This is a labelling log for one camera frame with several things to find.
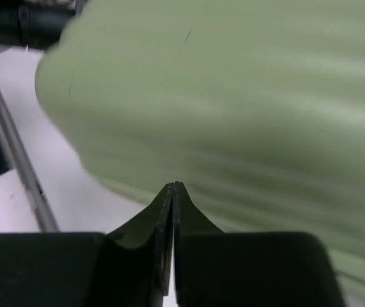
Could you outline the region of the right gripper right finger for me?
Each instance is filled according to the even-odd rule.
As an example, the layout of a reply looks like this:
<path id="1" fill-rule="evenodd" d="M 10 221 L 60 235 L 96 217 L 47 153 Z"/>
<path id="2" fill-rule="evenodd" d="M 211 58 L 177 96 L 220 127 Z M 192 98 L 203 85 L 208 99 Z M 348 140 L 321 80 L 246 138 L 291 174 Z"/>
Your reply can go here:
<path id="1" fill-rule="evenodd" d="M 309 233 L 226 233 L 181 182 L 173 193 L 173 230 L 180 306 L 345 305 L 325 246 Z"/>

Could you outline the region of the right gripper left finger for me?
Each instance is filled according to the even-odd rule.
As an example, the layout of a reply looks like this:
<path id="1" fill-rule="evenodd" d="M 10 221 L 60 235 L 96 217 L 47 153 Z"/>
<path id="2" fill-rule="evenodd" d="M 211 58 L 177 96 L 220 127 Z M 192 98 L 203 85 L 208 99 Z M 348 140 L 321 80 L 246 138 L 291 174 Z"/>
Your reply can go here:
<path id="1" fill-rule="evenodd" d="M 0 306 L 161 306 L 173 185 L 115 231 L 0 233 Z"/>

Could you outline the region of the green hard-shell suitcase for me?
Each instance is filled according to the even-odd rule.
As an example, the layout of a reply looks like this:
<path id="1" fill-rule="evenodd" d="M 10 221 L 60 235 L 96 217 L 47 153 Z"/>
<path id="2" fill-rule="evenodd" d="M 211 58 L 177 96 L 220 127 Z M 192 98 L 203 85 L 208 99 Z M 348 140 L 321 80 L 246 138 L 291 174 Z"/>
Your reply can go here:
<path id="1" fill-rule="evenodd" d="M 35 90 L 105 187 L 313 233 L 365 302 L 365 1 L 90 1 Z"/>

